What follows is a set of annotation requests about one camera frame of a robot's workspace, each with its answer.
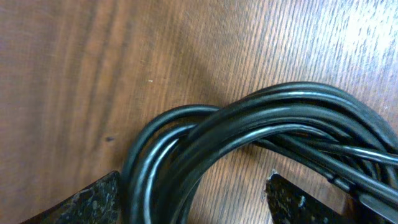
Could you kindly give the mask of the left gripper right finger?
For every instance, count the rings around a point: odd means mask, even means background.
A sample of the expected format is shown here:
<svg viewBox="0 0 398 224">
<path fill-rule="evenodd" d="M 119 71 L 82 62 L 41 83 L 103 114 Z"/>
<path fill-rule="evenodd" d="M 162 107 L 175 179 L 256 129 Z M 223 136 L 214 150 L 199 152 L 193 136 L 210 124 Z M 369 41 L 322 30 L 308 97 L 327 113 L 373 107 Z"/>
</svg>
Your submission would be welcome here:
<svg viewBox="0 0 398 224">
<path fill-rule="evenodd" d="M 266 199 L 274 223 L 356 223 L 347 196 L 331 188 L 309 194 L 273 170 L 266 181 Z"/>
</svg>

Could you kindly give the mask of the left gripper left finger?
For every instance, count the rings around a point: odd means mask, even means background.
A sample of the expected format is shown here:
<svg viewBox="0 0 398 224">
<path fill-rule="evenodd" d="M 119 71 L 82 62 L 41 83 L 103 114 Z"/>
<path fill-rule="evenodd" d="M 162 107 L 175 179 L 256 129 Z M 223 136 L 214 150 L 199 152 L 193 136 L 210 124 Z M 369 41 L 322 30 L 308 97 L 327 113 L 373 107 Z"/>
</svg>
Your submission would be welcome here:
<svg viewBox="0 0 398 224">
<path fill-rule="evenodd" d="M 119 195 L 120 173 L 114 170 L 22 223 L 117 223 L 121 211 Z"/>
</svg>

